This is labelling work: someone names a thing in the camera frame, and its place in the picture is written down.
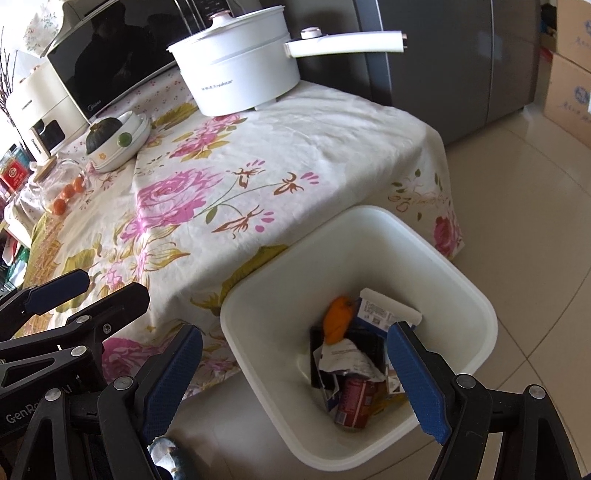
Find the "tiled floor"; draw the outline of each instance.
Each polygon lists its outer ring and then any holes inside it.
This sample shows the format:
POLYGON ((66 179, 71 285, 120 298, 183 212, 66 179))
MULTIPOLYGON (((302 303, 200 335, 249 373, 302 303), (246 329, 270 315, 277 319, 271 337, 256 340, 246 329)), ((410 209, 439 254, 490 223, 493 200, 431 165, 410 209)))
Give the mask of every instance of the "tiled floor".
MULTIPOLYGON (((586 473, 591 150, 543 117, 547 70, 542 62, 537 103, 448 149, 466 240, 456 265, 489 297, 500 320, 495 350, 476 376, 507 391, 547 387, 586 473)), ((205 480, 423 480, 439 452, 415 429, 357 469, 315 471, 290 453, 242 375, 182 404, 170 434, 194 449, 205 480)), ((493 478, 499 442, 498 435, 489 438, 480 480, 493 478)))

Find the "dried branch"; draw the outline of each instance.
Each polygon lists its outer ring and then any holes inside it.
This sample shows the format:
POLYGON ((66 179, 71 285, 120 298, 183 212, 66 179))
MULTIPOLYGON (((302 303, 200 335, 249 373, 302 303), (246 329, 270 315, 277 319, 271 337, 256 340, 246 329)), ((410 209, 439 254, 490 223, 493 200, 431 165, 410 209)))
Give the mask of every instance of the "dried branch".
POLYGON ((4 27, 2 27, 2 32, 0 33, 0 111, 8 117, 13 127, 15 127, 14 121, 12 121, 10 113, 8 113, 8 109, 6 108, 6 100, 12 93, 12 87, 14 86, 16 55, 14 60, 12 62, 12 72, 10 72, 10 54, 7 54, 4 48, 4 27))

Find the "orange fruit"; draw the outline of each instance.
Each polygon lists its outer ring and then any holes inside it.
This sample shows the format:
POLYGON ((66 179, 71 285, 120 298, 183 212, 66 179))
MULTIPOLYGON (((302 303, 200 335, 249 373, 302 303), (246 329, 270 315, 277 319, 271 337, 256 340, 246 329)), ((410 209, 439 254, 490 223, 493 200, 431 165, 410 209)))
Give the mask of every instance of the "orange fruit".
POLYGON ((338 297, 330 304, 322 322, 324 341, 327 345, 340 342, 345 337, 349 323, 355 315, 355 302, 347 297, 338 297))
POLYGON ((86 190, 86 187, 84 186, 84 179, 82 177, 76 177, 72 185, 74 185, 74 190, 76 193, 82 193, 86 190))
POLYGON ((55 215, 63 215, 66 212, 66 202, 63 199, 55 199, 53 201, 53 213, 55 215))
POLYGON ((69 199, 69 198, 72 198, 75 194, 76 194, 76 191, 74 190, 74 185, 69 183, 68 185, 65 185, 63 187, 63 189, 61 190, 60 196, 63 199, 69 199))

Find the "pot lid knob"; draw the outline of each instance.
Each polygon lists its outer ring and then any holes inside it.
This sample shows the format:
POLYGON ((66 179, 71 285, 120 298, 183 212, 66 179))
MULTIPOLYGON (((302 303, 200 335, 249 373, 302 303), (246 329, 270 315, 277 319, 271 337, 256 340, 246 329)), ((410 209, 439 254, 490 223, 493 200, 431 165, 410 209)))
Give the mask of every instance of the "pot lid knob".
POLYGON ((212 21, 212 27, 219 27, 234 20, 234 17, 232 16, 231 10, 222 10, 211 14, 209 19, 212 21))

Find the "red can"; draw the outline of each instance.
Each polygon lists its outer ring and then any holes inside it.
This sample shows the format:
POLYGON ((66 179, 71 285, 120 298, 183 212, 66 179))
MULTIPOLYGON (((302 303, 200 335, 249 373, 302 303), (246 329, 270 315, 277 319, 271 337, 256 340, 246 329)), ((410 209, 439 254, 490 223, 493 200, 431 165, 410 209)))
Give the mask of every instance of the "red can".
POLYGON ((374 382, 364 378, 347 377, 337 407, 335 423, 351 429, 364 429, 377 389, 374 382))

